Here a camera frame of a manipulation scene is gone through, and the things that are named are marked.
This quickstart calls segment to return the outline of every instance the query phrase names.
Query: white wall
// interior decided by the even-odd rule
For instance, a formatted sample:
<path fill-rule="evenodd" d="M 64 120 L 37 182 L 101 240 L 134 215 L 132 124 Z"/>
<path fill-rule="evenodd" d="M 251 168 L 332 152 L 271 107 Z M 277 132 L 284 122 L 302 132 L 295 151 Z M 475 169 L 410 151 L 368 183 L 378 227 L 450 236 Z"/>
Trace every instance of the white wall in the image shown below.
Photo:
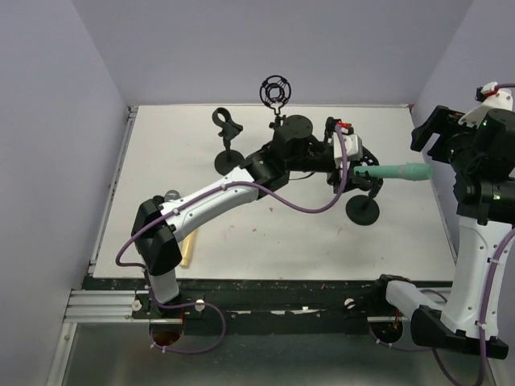
<path fill-rule="evenodd" d="M 41 385 L 126 108 L 68 0 L 2 0 L 0 52 L 0 383 Z"/>
<path fill-rule="evenodd" d="M 412 103 L 471 0 L 73 0 L 131 105 Z"/>
<path fill-rule="evenodd" d="M 477 105 L 476 87 L 489 81 L 515 81 L 515 2 L 513 0 L 475 0 L 435 72 L 426 84 L 414 109 L 414 122 L 422 124 L 436 105 L 468 111 Z M 439 190 L 452 239 L 458 247 L 459 232 L 456 201 L 452 193 L 451 167 L 435 164 L 435 186 Z M 515 253 L 505 270 L 499 309 L 500 337 L 511 345 L 507 366 L 515 379 Z"/>

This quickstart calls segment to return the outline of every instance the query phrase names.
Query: teal handle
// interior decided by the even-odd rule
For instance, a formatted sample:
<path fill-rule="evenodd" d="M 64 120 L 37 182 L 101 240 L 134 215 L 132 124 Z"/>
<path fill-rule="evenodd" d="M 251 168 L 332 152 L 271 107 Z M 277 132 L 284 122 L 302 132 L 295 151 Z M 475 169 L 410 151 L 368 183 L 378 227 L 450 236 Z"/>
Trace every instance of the teal handle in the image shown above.
<path fill-rule="evenodd" d="M 406 165 L 390 166 L 356 166 L 356 176 L 369 173 L 370 177 L 376 179 L 407 179 L 408 181 L 423 181 L 431 179 L 433 167 L 426 163 L 407 163 Z"/>

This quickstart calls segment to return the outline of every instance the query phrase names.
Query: white table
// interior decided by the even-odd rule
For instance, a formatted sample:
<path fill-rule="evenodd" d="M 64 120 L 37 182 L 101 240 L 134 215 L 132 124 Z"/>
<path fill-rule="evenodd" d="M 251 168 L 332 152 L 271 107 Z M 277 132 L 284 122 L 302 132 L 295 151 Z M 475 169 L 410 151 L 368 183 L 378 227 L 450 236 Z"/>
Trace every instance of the white table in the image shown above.
<path fill-rule="evenodd" d="M 117 182 L 101 242 L 94 277 L 142 277 L 138 269 L 114 264 L 130 236 L 141 202 L 176 189 L 189 194 L 220 176 L 213 161 L 223 150 L 211 120 L 218 105 L 143 106 L 139 108 L 122 172 Z M 225 105 L 244 131 L 233 141 L 243 155 L 272 137 L 272 112 L 263 106 Z M 353 123 L 364 146 L 380 163 L 423 162 L 410 150 L 413 124 L 408 108 L 288 106 L 284 113 L 302 114 L 323 136 L 329 116 Z M 292 181 L 278 191 L 305 207 L 331 200 L 325 175 Z M 342 196 L 319 215 L 296 212 L 270 197 L 244 205 L 200 228 L 192 264 L 178 277 L 262 280 L 374 280 L 392 273 L 420 281 L 450 281 L 454 263 L 443 220 L 429 181 L 385 180 L 377 202 L 379 220 L 368 227 L 345 215 Z M 123 261 L 141 261 L 130 247 Z"/>

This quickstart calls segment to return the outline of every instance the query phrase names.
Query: black holder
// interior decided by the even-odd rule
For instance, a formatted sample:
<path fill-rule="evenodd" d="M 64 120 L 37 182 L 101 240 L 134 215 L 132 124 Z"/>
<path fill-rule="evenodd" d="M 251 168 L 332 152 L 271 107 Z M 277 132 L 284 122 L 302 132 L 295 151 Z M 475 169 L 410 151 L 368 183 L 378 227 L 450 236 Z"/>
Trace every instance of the black holder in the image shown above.
<path fill-rule="evenodd" d="M 234 122 L 230 112 L 223 107 L 219 107 L 213 112 L 212 121 L 222 129 L 218 136 L 223 138 L 225 148 L 215 158 L 215 169 L 218 174 L 226 175 L 245 159 L 239 151 L 231 150 L 231 141 L 243 131 L 243 126 Z"/>

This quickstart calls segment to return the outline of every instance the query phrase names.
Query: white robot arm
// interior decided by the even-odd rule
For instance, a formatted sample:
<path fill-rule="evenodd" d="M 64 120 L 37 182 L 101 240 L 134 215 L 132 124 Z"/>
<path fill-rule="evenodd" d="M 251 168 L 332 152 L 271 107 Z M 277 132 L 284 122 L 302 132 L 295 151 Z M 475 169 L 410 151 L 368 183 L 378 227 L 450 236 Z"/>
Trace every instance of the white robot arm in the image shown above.
<path fill-rule="evenodd" d="M 508 347 L 497 339 L 497 303 L 512 242 L 499 251 L 498 260 L 493 256 L 515 223 L 515 181 L 509 177 L 515 166 L 515 114 L 509 91 L 496 86 L 478 89 L 483 103 L 469 113 L 438 106 L 412 133 L 411 148 L 417 151 L 433 133 L 440 134 L 428 154 L 450 163 L 456 173 L 459 255 L 446 305 L 437 305 L 405 281 L 390 281 L 386 300 L 412 321 L 415 343 L 479 353 L 481 329 L 487 355 L 503 359 Z M 492 264 L 493 279 L 488 275 Z M 486 303 L 485 289 L 490 291 Z"/>
<path fill-rule="evenodd" d="M 156 196 L 142 203 L 134 222 L 133 235 L 153 221 L 162 219 L 135 241 L 146 263 L 157 300 L 169 302 L 179 294 L 175 267 L 182 259 L 179 243 L 189 233 L 222 213 L 283 187 L 289 181 L 291 170 L 327 173 L 328 183 L 335 188 L 336 199 L 344 189 L 360 187 L 357 183 L 345 186 L 347 178 L 341 178 L 340 171 L 348 161 L 361 165 L 365 149 L 350 125 L 345 127 L 345 124 L 338 123 L 341 122 L 328 118 L 327 141 L 318 142 L 311 133 L 312 124 L 307 118 L 287 117 L 274 129 L 271 142 L 218 181 L 180 199 L 164 201 Z"/>

